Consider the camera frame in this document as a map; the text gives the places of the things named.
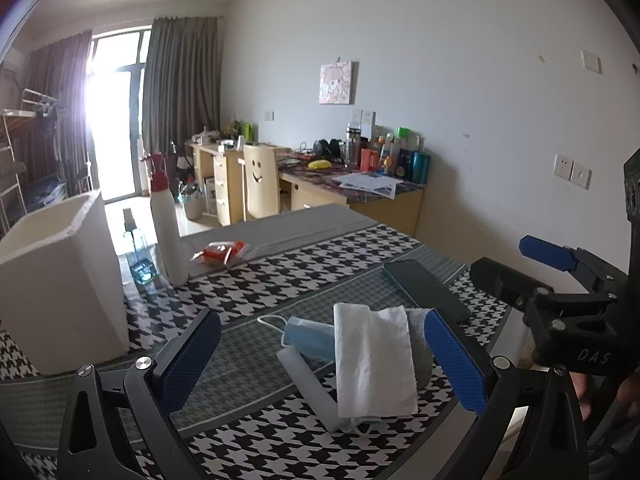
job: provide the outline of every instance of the red container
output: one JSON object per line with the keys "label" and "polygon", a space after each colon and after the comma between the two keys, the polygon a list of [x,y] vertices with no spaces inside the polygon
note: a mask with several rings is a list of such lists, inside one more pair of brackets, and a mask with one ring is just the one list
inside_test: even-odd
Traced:
{"label": "red container", "polygon": [[369,171],[370,160],[371,150],[369,148],[360,150],[360,171]]}
{"label": "red container", "polygon": [[379,160],[380,153],[377,150],[371,150],[371,157],[369,159],[369,171],[376,171]]}

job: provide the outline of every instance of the desk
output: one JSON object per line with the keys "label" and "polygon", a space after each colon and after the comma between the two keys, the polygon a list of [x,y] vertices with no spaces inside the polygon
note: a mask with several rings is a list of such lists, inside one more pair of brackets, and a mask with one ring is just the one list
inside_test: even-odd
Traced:
{"label": "desk", "polygon": [[[238,159],[244,166],[244,160]],[[332,166],[326,170],[309,170],[306,164],[280,168],[280,188],[287,189],[291,196],[291,210],[308,209],[320,205],[339,204],[378,222],[385,223],[409,236],[415,233],[420,213],[420,202],[424,186],[402,181],[396,188],[394,200],[366,191],[341,188],[335,176],[349,174],[343,166]],[[242,172],[242,202],[244,220],[246,211],[246,184]]]}
{"label": "desk", "polygon": [[207,179],[213,179],[215,188],[215,215],[220,225],[226,226],[242,220],[243,195],[240,189],[243,186],[242,167],[236,160],[242,152],[229,150],[224,153],[218,151],[217,144],[197,144],[187,141],[185,146],[193,150],[193,167],[195,168],[196,181],[200,189],[207,194],[207,213],[213,214],[209,208],[210,192],[212,187],[207,187]]}

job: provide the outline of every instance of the blue gripper pad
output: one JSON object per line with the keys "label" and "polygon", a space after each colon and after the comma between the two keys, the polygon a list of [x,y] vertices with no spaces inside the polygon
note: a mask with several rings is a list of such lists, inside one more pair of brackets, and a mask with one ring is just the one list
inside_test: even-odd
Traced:
{"label": "blue gripper pad", "polygon": [[424,317],[424,338],[460,404],[477,416],[482,415],[487,403],[484,377],[436,310]]}
{"label": "blue gripper pad", "polygon": [[217,312],[203,309],[154,370],[153,391],[165,415],[181,410],[215,352],[222,324]]}
{"label": "blue gripper pad", "polygon": [[533,236],[525,236],[518,245],[520,254],[558,270],[575,270],[578,262],[572,252],[546,240]]}

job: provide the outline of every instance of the red food package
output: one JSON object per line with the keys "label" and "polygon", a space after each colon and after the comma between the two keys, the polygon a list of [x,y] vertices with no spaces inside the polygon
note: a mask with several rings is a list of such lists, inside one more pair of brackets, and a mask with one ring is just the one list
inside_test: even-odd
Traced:
{"label": "red food package", "polygon": [[210,266],[231,267],[240,260],[247,248],[248,244],[244,242],[213,242],[204,248],[202,257]]}

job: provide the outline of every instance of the surgical mask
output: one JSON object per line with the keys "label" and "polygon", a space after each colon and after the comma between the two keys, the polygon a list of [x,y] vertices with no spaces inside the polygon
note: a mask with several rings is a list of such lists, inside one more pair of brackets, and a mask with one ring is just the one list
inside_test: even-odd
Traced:
{"label": "surgical mask", "polygon": [[[283,322],[284,330],[267,322],[267,319],[277,319]],[[276,316],[275,314],[258,316],[257,321],[280,332],[282,334],[280,338],[282,346],[292,345],[298,352],[316,361],[325,363],[335,361],[335,329],[333,325],[295,316],[284,319],[282,316]],[[360,436],[366,436],[369,434],[372,426],[381,421],[382,419],[378,416],[354,417],[349,421],[347,427],[343,427],[343,430],[351,430]],[[368,425],[368,428],[362,431],[360,429],[361,425]]]}
{"label": "surgical mask", "polygon": [[[279,319],[284,322],[284,330],[265,321]],[[335,361],[334,326],[300,317],[284,319],[282,316],[267,314],[258,317],[258,322],[278,330],[282,334],[283,346],[293,345],[298,352],[310,359],[331,363]]]}

